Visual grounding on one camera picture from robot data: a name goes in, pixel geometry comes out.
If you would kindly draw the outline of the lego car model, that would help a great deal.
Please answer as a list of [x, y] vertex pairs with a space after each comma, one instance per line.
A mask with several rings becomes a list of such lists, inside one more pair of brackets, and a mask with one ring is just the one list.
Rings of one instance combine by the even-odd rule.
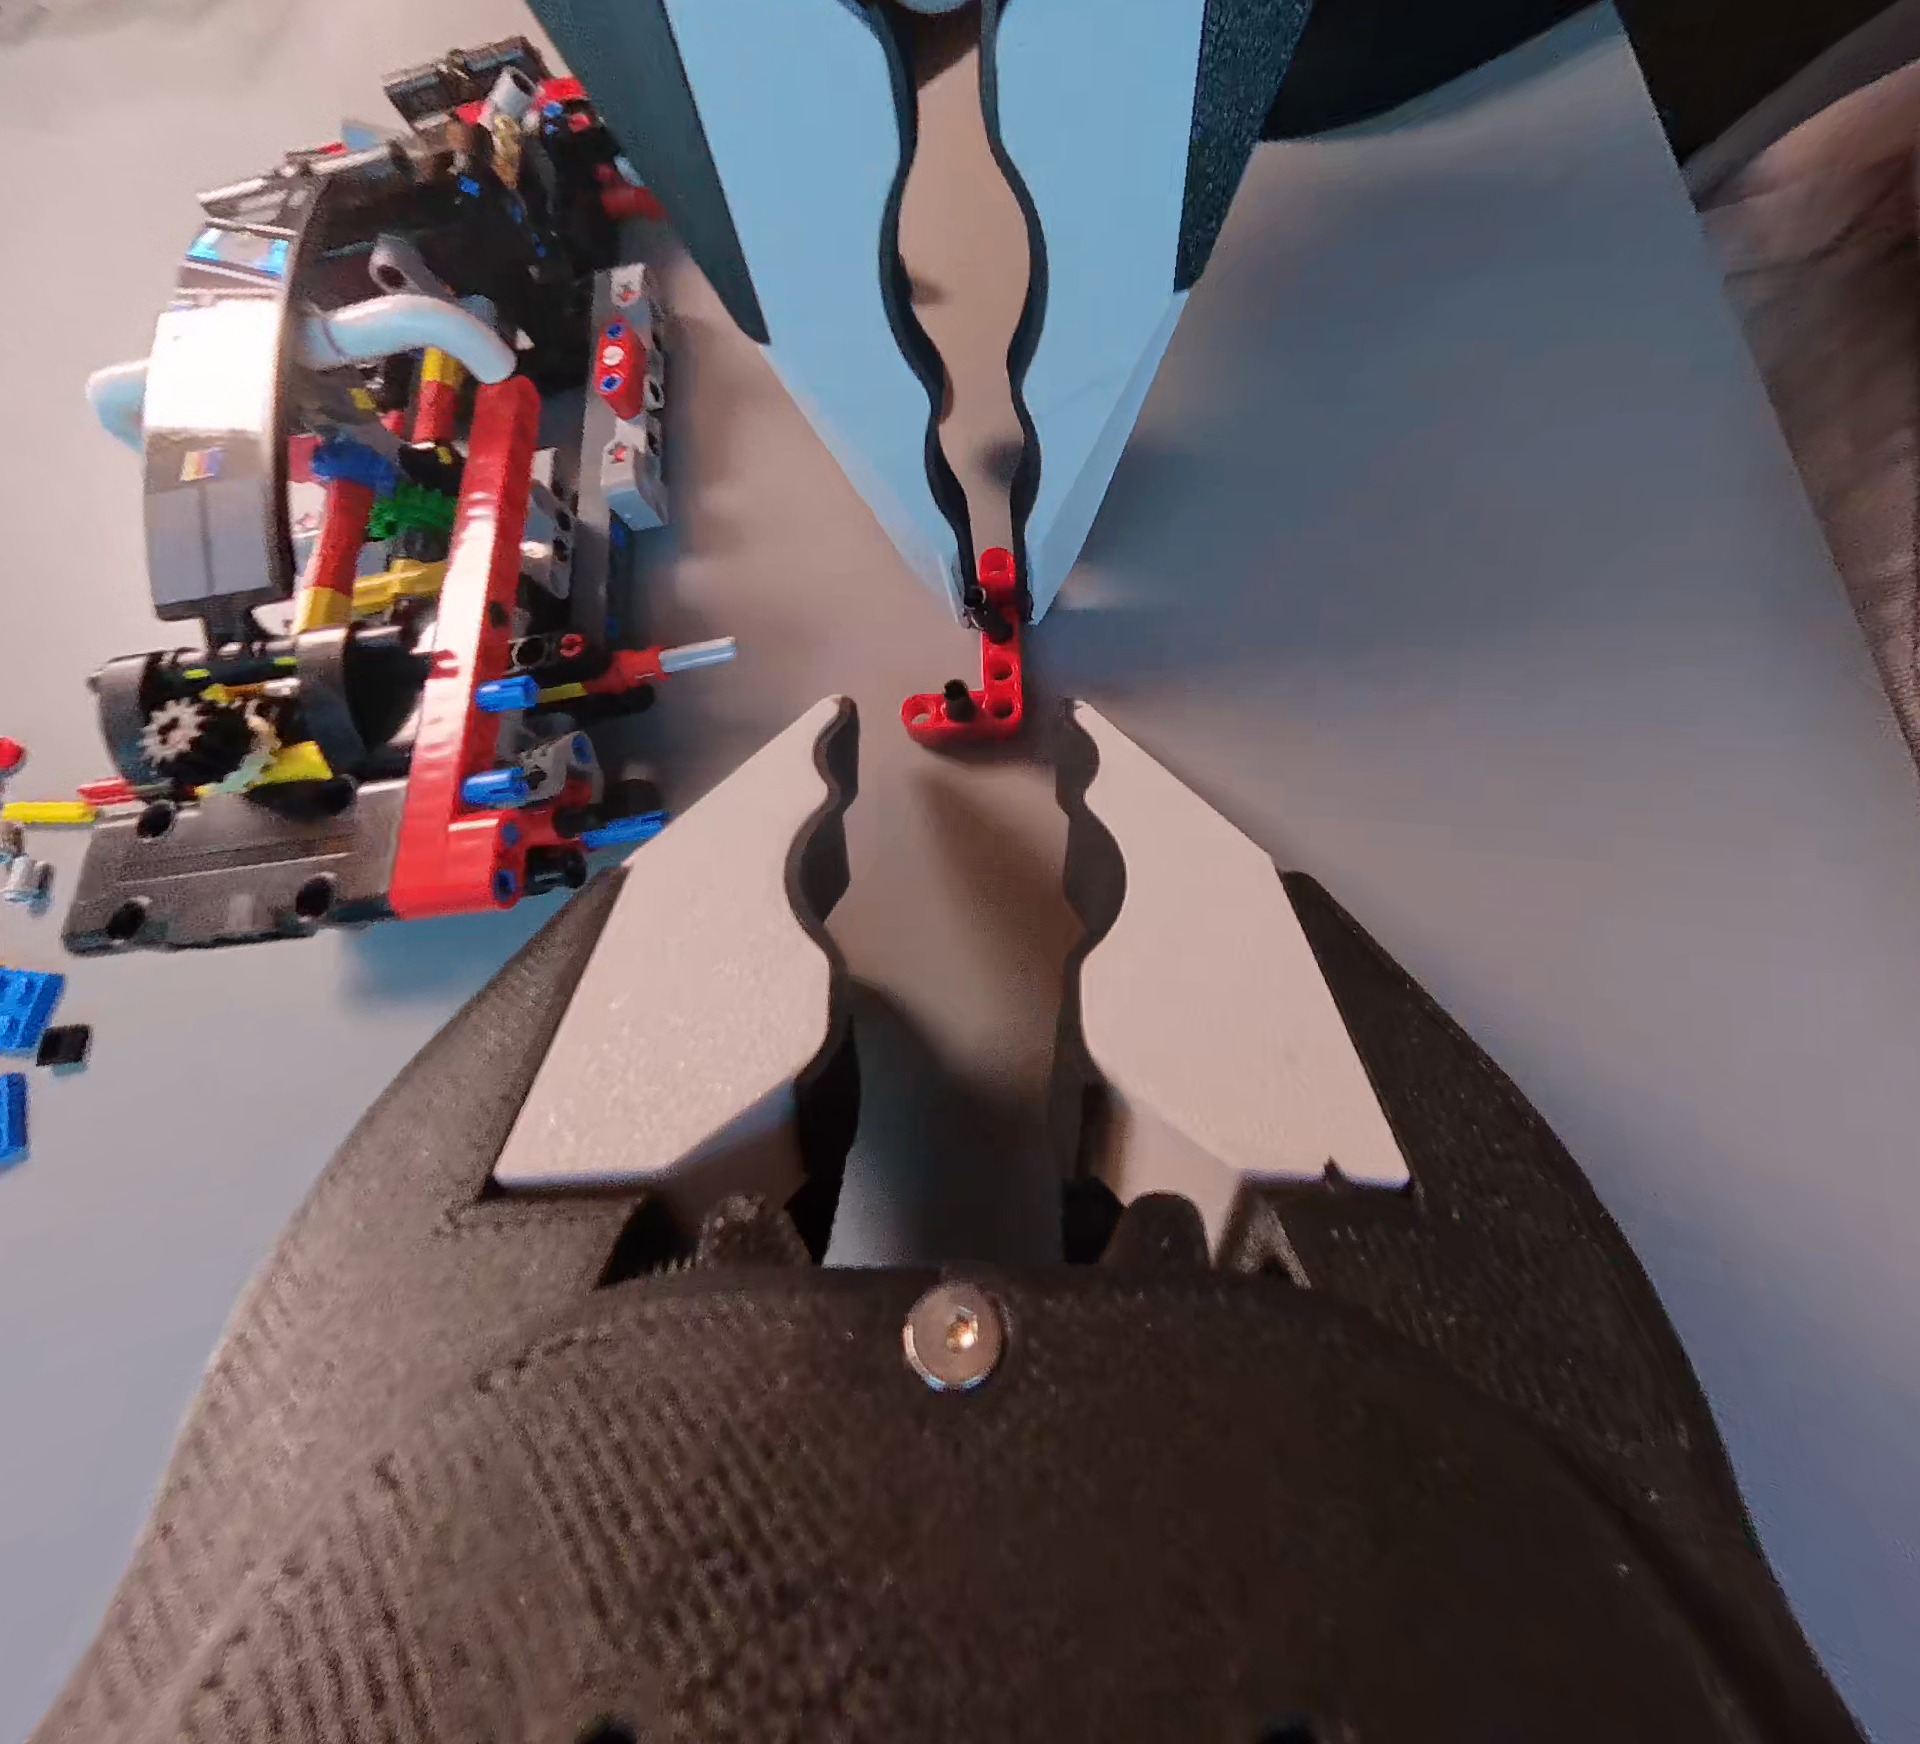
[[194, 640], [91, 678], [74, 954], [575, 891], [664, 823], [616, 726], [735, 653], [630, 623], [669, 327], [616, 135], [517, 35], [382, 88], [395, 127], [201, 196], [148, 354], [89, 380]]

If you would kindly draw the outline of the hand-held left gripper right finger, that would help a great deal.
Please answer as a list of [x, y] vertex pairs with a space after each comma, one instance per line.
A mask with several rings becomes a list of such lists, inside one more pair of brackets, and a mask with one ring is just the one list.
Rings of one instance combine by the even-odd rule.
[[1282, 872], [1091, 704], [1061, 746], [1069, 954], [1054, 1124], [1069, 1179], [1187, 1200], [1211, 1253], [1253, 1188], [1399, 1194], [1410, 1163]]

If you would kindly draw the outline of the red angled lego beam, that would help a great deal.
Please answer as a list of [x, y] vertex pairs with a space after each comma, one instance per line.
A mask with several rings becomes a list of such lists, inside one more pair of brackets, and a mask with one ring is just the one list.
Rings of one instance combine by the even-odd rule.
[[995, 743], [1019, 731], [1023, 603], [1013, 554], [1003, 549], [980, 552], [975, 582], [983, 582], [998, 596], [1003, 596], [1008, 607], [1018, 603], [1018, 635], [1002, 647], [978, 635], [978, 681], [973, 685], [967, 683], [973, 702], [972, 722], [948, 722], [943, 713], [943, 690], [901, 700], [901, 728], [907, 737], [928, 750], [960, 750]]

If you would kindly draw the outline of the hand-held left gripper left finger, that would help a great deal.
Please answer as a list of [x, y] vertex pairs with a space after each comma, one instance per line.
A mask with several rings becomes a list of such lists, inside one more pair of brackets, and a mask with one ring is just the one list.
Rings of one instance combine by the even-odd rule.
[[828, 698], [626, 865], [494, 1162], [517, 1194], [836, 1191], [857, 1122], [845, 961], [857, 711]]

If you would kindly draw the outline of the pile of mixed coloured pieces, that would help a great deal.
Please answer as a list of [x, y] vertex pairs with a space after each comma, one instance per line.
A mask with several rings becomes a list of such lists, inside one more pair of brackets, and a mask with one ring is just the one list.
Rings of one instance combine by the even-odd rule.
[[[59, 800], [3, 800], [2, 817], [2, 902], [3, 912], [40, 914], [51, 902], [53, 868], [36, 856], [28, 836], [36, 829], [83, 827], [99, 807], [83, 796]], [[26, 1058], [37, 1046], [61, 995], [56, 972], [2, 964], [2, 1167], [26, 1162], [29, 1154], [29, 1108]]]

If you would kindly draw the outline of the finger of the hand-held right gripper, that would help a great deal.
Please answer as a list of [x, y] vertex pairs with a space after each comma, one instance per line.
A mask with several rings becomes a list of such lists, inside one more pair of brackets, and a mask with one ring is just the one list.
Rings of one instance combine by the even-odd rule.
[[766, 361], [915, 577], [967, 608], [946, 368], [900, 259], [915, 97], [882, 9], [662, 0], [762, 320]]
[[1019, 402], [1037, 453], [1022, 524], [1033, 619], [1059, 598], [1185, 308], [1174, 284], [1204, 0], [1009, 0], [993, 128], [1037, 232]]

